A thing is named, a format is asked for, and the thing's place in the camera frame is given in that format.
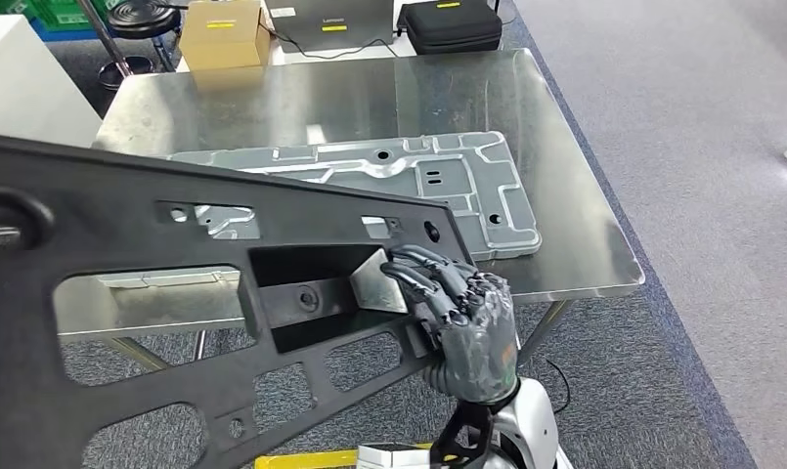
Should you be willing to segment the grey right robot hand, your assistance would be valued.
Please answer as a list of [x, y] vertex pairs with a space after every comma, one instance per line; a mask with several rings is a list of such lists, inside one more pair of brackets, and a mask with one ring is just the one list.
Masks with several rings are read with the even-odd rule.
[[514, 305], [505, 278], [425, 247], [389, 249], [380, 270], [432, 315], [429, 327], [443, 359], [422, 372], [434, 390], [494, 405], [518, 387]]

